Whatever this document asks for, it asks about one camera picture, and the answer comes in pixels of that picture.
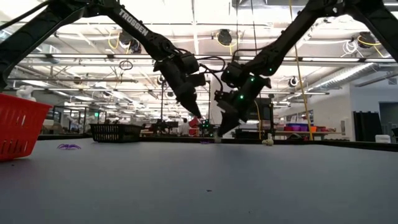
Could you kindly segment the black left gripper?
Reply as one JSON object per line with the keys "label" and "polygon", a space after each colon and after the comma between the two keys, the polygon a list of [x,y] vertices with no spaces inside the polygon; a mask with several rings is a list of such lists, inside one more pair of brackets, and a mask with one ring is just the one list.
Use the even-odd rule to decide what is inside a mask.
{"label": "black left gripper", "polygon": [[198,86],[206,85],[204,74],[187,75],[172,60],[157,61],[154,71],[160,71],[169,87],[174,91],[177,101],[191,114],[201,117],[200,109],[196,103]]}

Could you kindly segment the black metal frame rig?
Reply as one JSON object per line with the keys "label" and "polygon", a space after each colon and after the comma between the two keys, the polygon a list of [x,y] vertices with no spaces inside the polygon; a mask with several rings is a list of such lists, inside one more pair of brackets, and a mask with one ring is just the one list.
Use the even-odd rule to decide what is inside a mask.
{"label": "black metal frame rig", "polygon": [[181,125],[184,118],[188,122],[195,118],[195,115],[177,100],[165,80],[160,80],[160,86],[160,119],[162,121],[178,121],[178,125]]}

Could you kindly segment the dark door panel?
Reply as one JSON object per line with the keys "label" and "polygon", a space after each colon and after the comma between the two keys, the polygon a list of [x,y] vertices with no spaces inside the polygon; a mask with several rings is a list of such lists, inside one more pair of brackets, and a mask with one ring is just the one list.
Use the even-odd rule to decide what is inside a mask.
{"label": "dark door panel", "polygon": [[379,112],[383,134],[393,137],[393,129],[398,128],[398,103],[380,103]]}

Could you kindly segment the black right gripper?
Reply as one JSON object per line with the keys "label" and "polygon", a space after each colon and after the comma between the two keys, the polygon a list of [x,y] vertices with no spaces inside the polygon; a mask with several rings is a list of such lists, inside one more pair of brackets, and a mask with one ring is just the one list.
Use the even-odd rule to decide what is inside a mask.
{"label": "black right gripper", "polygon": [[215,92],[215,101],[221,108],[222,115],[218,128],[219,136],[237,127],[240,120],[248,120],[248,109],[264,87],[272,88],[270,78],[249,75],[241,88],[230,92],[220,90]]}

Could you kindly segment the red plastic basket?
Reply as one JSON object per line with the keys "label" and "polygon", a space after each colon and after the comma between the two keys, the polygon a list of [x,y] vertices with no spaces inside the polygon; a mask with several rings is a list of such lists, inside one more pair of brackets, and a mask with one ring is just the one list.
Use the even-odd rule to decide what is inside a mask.
{"label": "red plastic basket", "polygon": [[50,105],[0,93],[0,161],[32,154]]}

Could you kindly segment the red bulky object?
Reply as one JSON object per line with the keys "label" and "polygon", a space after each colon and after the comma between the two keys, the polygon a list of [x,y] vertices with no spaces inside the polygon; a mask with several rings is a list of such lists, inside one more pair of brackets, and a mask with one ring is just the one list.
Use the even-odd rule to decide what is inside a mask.
{"label": "red bulky object", "polygon": [[199,136],[199,134],[200,134],[200,127],[199,127],[200,119],[197,117],[194,117],[192,120],[190,120],[188,122],[188,125],[190,127],[188,134],[193,137]]}

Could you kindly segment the black monitor panel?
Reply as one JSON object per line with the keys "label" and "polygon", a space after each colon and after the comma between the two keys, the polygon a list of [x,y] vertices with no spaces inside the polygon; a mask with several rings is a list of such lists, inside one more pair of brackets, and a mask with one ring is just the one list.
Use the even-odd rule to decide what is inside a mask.
{"label": "black monitor panel", "polygon": [[270,98],[256,98],[248,109],[248,119],[271,120],[271,110],[273,109]]}

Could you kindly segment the black cabinet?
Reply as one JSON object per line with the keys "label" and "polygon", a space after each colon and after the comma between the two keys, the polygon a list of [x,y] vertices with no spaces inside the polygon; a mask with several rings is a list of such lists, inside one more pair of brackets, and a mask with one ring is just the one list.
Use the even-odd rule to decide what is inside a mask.
{"label": "black cabinet", "polygon": [[355,141],[375,142],[376,135],[383,134],[379,113],[354,111]]}

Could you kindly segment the person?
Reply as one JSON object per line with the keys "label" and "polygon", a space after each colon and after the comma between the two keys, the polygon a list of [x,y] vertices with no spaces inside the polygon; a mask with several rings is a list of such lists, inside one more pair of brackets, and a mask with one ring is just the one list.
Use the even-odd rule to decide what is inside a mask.
{"label": "person", "polygon": [[178,128],[179,135],[181,136],[189,136],[189,131],[190,131],[190,125],[188,123],[187,118],[183,119],[183,123],[179,126]]}

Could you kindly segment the workbench with coloured bins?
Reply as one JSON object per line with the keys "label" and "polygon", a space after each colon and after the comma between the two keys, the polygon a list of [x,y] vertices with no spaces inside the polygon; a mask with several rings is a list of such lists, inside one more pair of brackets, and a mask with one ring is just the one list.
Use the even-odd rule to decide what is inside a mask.
{"label": "workbench with coloured bins", "polygon": [[274,136],[279,139],[288,139],[291,135],[296,134],[304,139],[309,139],[312,134],[314,140],[324,140],[327,135],[342,135],[334,128],[326,128],[324,126],[310,126],[306,124],[286,124],[285,126],[277,126]]}

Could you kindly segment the black robot rig with lights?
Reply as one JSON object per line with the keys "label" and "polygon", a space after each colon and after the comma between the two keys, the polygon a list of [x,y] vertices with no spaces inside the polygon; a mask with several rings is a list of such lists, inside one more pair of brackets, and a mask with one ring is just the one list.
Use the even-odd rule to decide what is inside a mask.
{"label": "black robot rig with lights", "polygon": [[200,119],[200,134],[197,137],[179,135],[178,121],[161,121],[156,123],[143,124],[141,136],[167,136],[167,137],[193,137],[193,138],[212,138],[216,132],[216,125],[211,124],[209,119]]}

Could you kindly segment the black mesh bin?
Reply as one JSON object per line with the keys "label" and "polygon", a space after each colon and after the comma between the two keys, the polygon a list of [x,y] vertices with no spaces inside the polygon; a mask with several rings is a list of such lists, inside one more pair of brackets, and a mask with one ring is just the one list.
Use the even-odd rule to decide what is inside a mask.
{"label": "black mesh bin", "polygon": [[141,126],[135,124],[90,124],[92,138],[96,142],[124,143],[137,142]]}

